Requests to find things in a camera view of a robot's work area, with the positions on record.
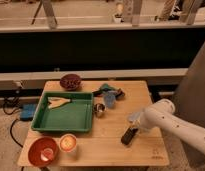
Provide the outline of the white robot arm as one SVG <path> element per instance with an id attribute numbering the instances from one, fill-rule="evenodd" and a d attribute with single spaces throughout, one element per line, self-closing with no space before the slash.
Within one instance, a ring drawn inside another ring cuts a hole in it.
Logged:
<path id="1" fill-rule="evenodd" d="M 134 128 L 143 132 L 148 132 L 154 127 L 169 131 L 205 155 L 205 128 L 174 116 L 174 112 L 173 102 L 161 99 L 130 114 L 128 121 Z"/>

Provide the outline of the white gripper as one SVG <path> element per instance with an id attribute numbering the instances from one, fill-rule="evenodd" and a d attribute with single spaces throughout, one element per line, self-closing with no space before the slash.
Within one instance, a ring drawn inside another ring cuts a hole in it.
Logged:
<path id="1" fill-rule="evenodd" d="M 131 129 L 138 129 L 140 132 L 149 132 L 150 123 L 145 118 L 144 112 L 134 112 L 128 116 L 128 121 L 130 122 Z"/>

